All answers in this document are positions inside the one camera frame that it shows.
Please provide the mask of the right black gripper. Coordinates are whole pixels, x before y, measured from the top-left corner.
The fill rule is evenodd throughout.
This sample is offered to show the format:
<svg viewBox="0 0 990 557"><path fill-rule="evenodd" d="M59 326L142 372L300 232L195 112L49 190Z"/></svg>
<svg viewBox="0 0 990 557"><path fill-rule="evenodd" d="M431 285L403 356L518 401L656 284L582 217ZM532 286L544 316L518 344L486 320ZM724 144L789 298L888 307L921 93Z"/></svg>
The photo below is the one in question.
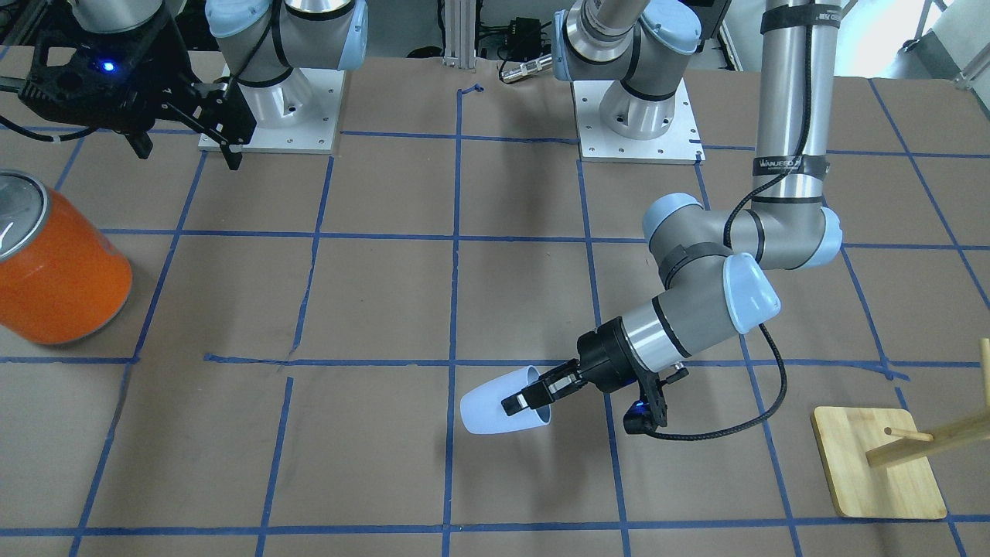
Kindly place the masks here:
<svg viewBox="0 0 990 557"><path fill-rule="evenodd" d="M196 77L170 15L110 34L88 31L73 15L45 15L17 96L47 121L123 135L142 161L153 151L149 130L169 120L216 142L236 172L257 127L237 84Z"/></svg>

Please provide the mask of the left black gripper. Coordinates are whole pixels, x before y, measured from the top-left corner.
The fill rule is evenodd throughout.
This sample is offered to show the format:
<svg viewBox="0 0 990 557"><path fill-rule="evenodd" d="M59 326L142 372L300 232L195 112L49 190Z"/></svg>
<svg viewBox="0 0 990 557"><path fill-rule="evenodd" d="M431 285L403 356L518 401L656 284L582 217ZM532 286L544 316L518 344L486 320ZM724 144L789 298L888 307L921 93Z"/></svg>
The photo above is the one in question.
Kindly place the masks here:
<svg viewBox="0 0 990 557"><path fill-rule="evenodd" d="M612 394L637 383L643 373L643 367L633 356L622 317L581 335L576 348L578 360L559 364L516 394L503 398L501 405L505 415L547 408L552 402L575 394L584 387L585 381L603 394Z"/></svg>

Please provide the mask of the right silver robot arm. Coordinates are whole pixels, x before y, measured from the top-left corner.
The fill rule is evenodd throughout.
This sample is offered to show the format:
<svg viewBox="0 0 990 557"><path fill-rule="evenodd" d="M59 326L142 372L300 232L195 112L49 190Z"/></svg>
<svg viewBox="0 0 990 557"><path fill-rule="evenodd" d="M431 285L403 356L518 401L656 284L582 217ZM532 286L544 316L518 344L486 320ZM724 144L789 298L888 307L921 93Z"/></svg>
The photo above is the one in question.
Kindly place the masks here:
<svg viewBox="0 0 990 557"><path fill-rule="evenodd" d="M208 1L227 76L194 73L162 1L46 1L27 75L2 90L39 117L126 138L147 159L159 121L183 124L230 169L243 155L332 151L343 75L367 52L364 1Z"/></svg>

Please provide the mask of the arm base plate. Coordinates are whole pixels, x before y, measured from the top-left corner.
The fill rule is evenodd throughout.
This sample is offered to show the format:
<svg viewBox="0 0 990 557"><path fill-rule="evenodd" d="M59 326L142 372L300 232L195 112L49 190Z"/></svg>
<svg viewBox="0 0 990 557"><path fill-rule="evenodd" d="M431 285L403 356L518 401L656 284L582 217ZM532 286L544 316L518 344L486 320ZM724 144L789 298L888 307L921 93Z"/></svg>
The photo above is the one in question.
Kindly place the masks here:
<svg viewBox="0 0 990 557"><path fill-rule="evenodd" d="M241 85L257 126L233 152L331 154L343 105L343 70L284 68L268 84Z"/></svg>
<svg viewBox="0 0 990 557"><path fill-rule="evenodd" d="M677 163L705 159L684 78L673 96L650 101L618 80L572 82L581 159L587 162Z"/></svg>

